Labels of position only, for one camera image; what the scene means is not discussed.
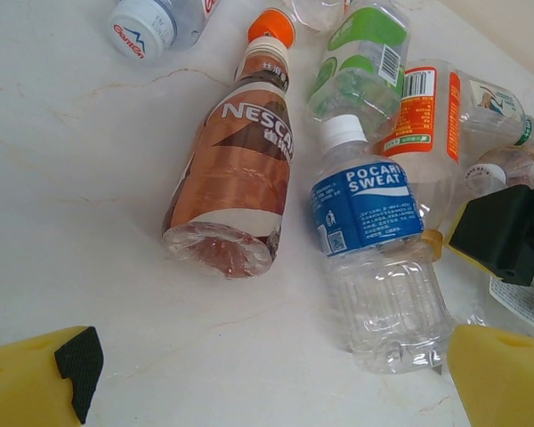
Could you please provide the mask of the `green label plastic bottle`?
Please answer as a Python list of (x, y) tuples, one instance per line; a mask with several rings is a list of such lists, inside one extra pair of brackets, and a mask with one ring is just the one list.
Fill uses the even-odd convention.
[(392, 0), (352, 0), (328, 39), (307, 101), (307, 117), (351, 114), (372, 144), (389, 136), (401, 109), (409, 18)]

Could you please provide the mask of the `blue Pocari Sweat bottle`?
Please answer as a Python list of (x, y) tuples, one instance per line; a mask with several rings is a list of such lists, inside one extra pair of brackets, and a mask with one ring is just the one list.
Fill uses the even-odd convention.
[(454, 322), (406, 173), (368, 153), (354, 115), (325, 121), (320, 146), (311, 210), (356, 363), (375, 374), (439, 366)]

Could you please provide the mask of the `green cap white label bottle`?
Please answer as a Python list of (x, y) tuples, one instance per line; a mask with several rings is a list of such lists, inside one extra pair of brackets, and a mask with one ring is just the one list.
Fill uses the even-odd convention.
[(514, 93), (462, 70), (457, 75), (465, 152), (480, 156), (499, 147), (534, 146), (534, 116), (525, 112)]

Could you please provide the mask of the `white label clear bottle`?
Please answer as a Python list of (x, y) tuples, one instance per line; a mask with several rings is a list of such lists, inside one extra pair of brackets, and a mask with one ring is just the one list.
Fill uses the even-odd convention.
[(490, 276), (483, 310), (487, 326), (534, 338), (534, 278), (517, 286)]

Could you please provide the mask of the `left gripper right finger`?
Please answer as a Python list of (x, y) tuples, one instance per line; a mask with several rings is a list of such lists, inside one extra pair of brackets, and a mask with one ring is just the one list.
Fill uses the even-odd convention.
[(472, 427), (534, 427), (534, 338), (457, 326), (447, 364)]

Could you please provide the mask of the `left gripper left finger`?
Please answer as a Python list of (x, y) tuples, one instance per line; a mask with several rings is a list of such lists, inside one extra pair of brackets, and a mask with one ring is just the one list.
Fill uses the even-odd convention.
[(102, 368), (94, 326), (0, 346), (0, 427), (82, 427)]

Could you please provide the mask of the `orange cap plastic bottle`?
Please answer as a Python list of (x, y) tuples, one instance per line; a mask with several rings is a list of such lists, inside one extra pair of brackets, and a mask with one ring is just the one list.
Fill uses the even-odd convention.
[(286, 48), (322, 36), (335, 28), (352, 0), (278, 0), (262, 11), (247, 31), (248, 41), (272, 36)]

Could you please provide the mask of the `brown Nescafe bottle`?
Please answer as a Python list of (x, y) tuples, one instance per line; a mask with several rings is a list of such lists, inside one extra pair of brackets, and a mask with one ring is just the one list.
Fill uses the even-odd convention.
[(287, 73), (277, 38), (247, 46), (233, 86), (197, 130), (166, 214), (163, 241), (175, 257), (226, 278), (271, 268), (294, 155)]

